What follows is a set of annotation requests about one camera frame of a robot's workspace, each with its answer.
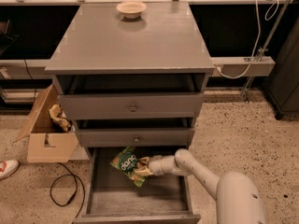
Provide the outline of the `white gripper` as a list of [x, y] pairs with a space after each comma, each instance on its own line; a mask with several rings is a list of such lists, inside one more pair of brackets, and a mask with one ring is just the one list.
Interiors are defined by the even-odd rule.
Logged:
[[138, 160], [142, 165], [149, 165], [149, 168], [135, 169], [135, 173], [142, 176], [175, 174], [178, 166], [175, 158], [170, 156], [143, 157]]

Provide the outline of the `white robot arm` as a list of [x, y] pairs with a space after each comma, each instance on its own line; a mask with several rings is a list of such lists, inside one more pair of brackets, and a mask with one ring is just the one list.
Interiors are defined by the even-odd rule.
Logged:
[[217, 224], [266, 224], [263, 200], [254, 182], [231, 171], [215, 175], [184, 148], [170, 156], [143, 157], [139, 175], [193, 175], [216, 201]]

